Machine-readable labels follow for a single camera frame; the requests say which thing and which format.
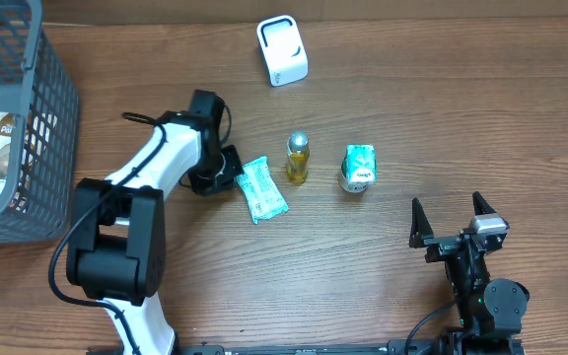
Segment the yellow Vim bottle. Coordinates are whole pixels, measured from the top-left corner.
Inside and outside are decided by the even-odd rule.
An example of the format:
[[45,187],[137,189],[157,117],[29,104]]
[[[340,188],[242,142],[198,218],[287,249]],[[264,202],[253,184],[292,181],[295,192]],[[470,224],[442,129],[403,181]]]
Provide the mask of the yellow Vim bottle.
[[287,177],[294,183],[303,183],[308,177],[310,141],[303,131],[293,132],[287,140]]

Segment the green tissue pack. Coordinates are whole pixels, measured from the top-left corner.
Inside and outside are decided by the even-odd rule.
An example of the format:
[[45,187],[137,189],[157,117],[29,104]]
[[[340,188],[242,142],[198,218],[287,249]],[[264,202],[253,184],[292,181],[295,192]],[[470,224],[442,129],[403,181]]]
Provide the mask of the green tissue pack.
[[346,147],[344,175],[350,183],[372,184],[377,179],[377,163],[373,145]]

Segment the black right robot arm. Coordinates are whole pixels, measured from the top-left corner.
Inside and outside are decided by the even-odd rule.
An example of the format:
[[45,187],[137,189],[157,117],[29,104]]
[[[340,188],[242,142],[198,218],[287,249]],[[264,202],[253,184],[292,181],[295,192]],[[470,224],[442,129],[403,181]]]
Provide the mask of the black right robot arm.
[[491,279],[485,256],[502,248],[510,225],[479,192],[472,194],[474,216],[457,234],[436,237],[418,199],[411,202],[409,246],[425,249],[428,263],[442,262],[454,299],[422,319],[407,335],[403,352],[409,354],[418,330],[432,318],[455,307],[461,325],[429,340],[420,354],[523,354],[522,317],[531,298],[521,283]]

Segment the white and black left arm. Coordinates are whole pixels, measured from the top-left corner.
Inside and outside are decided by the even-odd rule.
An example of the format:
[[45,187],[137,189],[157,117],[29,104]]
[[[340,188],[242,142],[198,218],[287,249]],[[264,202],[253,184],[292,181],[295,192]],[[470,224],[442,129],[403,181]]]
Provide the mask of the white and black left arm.
[[165,202],[186,178],[208,196],[234,187],[243,172],[236,148],[220,131],[230,116],[216,93],[196,90],[188,109],[158,118],[126,112],[153,126],[151,139],[120,170],[84,178],[74,191],[70,230],[55,251],[66,257],[66,277],[82,288],[80,305],[102,308],[122,345],[120,354],[178,354],[159,289],[166,264]]

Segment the teal wet wipes packet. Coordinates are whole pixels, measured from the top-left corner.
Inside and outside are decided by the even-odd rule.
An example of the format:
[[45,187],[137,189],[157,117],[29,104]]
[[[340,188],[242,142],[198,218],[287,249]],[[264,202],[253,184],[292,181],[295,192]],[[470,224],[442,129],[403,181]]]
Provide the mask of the teal wet wipes packet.
[[243,165],[244,172],[236,177],[248,203],[252,221],[269,220],[289,211],[289,206],[276,186],[268,166],[268,158],[262,156]]

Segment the green white Knorr jar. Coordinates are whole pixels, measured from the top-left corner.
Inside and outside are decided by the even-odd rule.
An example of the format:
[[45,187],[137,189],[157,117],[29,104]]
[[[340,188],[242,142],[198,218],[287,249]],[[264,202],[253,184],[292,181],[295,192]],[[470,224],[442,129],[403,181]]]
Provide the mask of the green white Knorr jar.
[[360,193],[366,190],[374,181],[372,171],[368,168],[359,167],[350,171],[345,166],[341,166],[338,182],[345,191]]

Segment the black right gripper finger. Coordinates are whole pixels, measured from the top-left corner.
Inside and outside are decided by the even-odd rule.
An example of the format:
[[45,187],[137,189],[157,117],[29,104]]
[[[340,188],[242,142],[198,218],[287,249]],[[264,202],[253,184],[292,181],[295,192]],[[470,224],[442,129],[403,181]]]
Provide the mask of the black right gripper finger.
[[411,201],[411,217],[409,246],[413,249],[424,248],[427,246],[428,240],[434,238],[434,233],[423,207],[417,198],[413,198]]
[[476,215],[487,215],[495,213],[495,210],[490,206],[490,204],[485,200],[485,198],[479,191],[475,191],[472,194],[472,204],[474,213]]

